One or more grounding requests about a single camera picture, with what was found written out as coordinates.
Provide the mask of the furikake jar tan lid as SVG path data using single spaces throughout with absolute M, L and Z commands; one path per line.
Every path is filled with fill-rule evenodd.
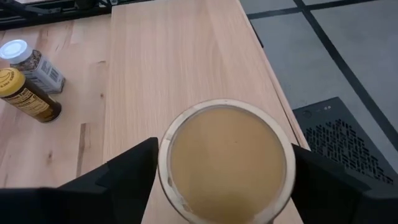
M 191 224 L 271 224 L 290 200 L 296 163 L 271 116 L 217 99 L 173 120 L 159 147 L 158 173 L 167 200 Z

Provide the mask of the crunchy onion bottle yellow lid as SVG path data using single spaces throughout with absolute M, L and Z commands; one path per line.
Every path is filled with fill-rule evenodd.
M 15 68 L 0 69 L 0 98 L 41 123 L 57 119 L 62 106 Z

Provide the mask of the wooden shelf riser black frame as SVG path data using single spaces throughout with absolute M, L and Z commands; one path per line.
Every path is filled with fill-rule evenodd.
M 161 138 L 187 108 L 231 98 L 307 142 L 239 0 L 154 0 L 113 7 L 103 159 Z

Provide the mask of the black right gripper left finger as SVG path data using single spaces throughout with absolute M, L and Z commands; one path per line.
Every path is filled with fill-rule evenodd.
M 158 150 L 148 138 L 59 187 L 0 189 L 0 224 L 141 224 Z

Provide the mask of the black computer case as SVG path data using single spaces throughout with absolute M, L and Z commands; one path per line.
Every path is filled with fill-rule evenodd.
M 293 110 L 312 152 L 398 187 L 398 173 L 338 97 Z

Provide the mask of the bagel sesame jar white lid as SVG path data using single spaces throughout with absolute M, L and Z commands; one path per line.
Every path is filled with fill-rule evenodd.
M 18 69 L 30 81 L 48 94 L 61 93 L 65 77 L 40 51 L 30 47 L 26 41 L 17 39 L 0 47 L 0 58 L 10 67 Z

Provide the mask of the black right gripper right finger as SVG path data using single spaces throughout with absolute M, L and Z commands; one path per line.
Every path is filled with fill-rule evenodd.
M 304 224 L 398 224 L 398 186 L 293 145 L 292 200 Z

